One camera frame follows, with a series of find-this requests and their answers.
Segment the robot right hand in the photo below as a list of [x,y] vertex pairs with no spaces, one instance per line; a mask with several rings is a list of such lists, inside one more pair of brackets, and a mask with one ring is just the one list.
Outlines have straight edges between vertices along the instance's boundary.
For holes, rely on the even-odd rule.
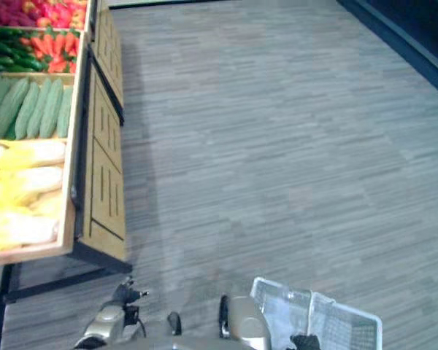
[[316,335],[292,335],[290,341],[296,350],[320,350],[320,341]]

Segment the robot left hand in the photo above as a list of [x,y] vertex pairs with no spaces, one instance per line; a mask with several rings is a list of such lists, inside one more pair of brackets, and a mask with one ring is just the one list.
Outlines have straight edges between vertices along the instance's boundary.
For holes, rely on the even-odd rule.
[[149,294],[147,290],[139,291],[136,289],[132,276],[127,276],[112,293],[111,301],[127,306],[147,297]]

